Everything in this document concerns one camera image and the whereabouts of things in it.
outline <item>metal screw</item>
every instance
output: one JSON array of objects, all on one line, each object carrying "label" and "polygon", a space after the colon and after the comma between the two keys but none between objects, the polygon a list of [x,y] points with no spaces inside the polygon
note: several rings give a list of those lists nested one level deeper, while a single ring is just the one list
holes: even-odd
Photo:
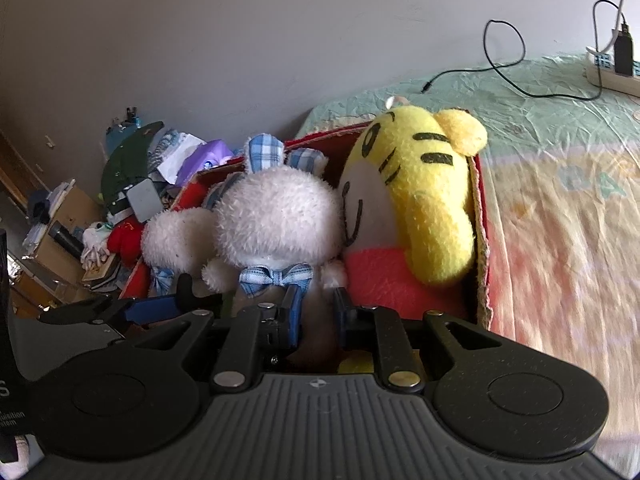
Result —
[{"label": "metal screw", "polygon": [[232,370],[220,372],[213,376],[213,382],[218,386],[224,386],[225,388],[237,388],[244,384],[244,375]]},{"label": "metal screw", "polygon": [[420,376],[415,372],[401,371],[389,375],[389,382],[399,388],[411,388],[420,382]]}]

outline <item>purple package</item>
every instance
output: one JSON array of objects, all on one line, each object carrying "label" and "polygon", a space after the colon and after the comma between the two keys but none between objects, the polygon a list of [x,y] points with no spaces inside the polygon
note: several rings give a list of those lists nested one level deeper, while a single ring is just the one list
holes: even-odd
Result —
[{"label": "purple package", "polygon": [[182,187],[194,174],[220,166],[233,156],[233,152],[226,146],[224,140],[210,140],[206,144],[201,144],[195,152],[184,159],[175,185]]}]

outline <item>black strap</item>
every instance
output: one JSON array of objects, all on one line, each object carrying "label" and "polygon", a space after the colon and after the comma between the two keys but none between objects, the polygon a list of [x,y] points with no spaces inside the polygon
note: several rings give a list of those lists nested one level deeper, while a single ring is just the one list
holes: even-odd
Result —
[{"label": "black strap", "polygon": [[18,444],[13,435],[3,435],[0,433],[0,462],[8,464],[18,462]]},{"label": "black strap", "polygon": [[6,232],[0,229],[0,434],[29,433],[27,380],[20,374],[9,339],[10,284],[6,260]]}]

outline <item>white cable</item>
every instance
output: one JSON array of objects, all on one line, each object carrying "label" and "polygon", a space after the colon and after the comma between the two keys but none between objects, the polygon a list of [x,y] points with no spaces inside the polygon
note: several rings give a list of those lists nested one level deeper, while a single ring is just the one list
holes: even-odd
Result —
[{"label": "white cable", "polygon": [[619,4],[618,4],[618,13],[616,15],[616,26],[613,29],[613,34],[611,35],[611,39],[609,40],[609,43],[607,43],[603,48],[601,48],[600,50],[596,50],[595,48],[593,48],[592,46],[588,46],[587,47],[587,51],[590,54],[593,54],[594,56],[596,56],[596,54],[604,54],[607,50],[609,50],[613,44],[616,42],[616,38],[618,37],[618,31],[620,30],[620,19],[622,18],[622,4],[625,2],[625,0],[620,0]]}]

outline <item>circular pad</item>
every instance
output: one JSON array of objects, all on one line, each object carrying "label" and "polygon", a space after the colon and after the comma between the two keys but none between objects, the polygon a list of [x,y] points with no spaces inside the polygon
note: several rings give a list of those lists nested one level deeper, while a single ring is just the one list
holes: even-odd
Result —
[{"label": "circular pad", "polygon": [[463,440],[520,460],[589,449],[609,410],[603,387],[587,372],[508,342],[460,352],[433,405]]},{"label": "circular pad", "polygon": [[170,352],[119,344],[81,354],[33,385],[34,432],[45,452],[124,460],[165,446],[200,406]]},{"label": "circular pad", "polygon": [[542,415],[562,402],[562,388],[555,381],[530,373],[498,377],[487,393],[498,408],[516,415]]}]

